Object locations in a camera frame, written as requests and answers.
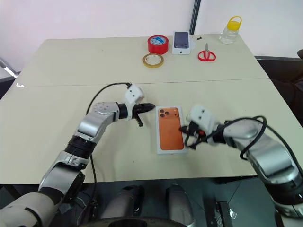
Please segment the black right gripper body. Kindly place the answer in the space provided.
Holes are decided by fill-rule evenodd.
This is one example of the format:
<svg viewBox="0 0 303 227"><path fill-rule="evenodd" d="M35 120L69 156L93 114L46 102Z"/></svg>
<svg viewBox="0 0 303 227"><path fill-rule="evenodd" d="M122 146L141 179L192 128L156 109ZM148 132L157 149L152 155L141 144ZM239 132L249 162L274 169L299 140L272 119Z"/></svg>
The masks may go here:
<svg viewBox="0 0 303 227"><path fill-rule="evenodd" d="M207 143L206 133L199 128L197 123L191 121L188 126L188 135L193 138L192 145L198 145L200 143Z"/></svg>

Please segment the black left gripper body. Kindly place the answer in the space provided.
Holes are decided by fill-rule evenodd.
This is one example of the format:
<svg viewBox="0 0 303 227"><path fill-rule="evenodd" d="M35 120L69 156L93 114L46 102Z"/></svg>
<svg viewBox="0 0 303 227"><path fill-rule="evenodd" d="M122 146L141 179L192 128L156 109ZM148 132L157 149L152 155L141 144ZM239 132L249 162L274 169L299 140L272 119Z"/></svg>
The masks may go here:
<svg viewBox="0 0 303 227"><path fill-rule="evenodd" d="M136 118L138 114L144 113L145 104L136 104L132 109L132 118Z"/></svg>

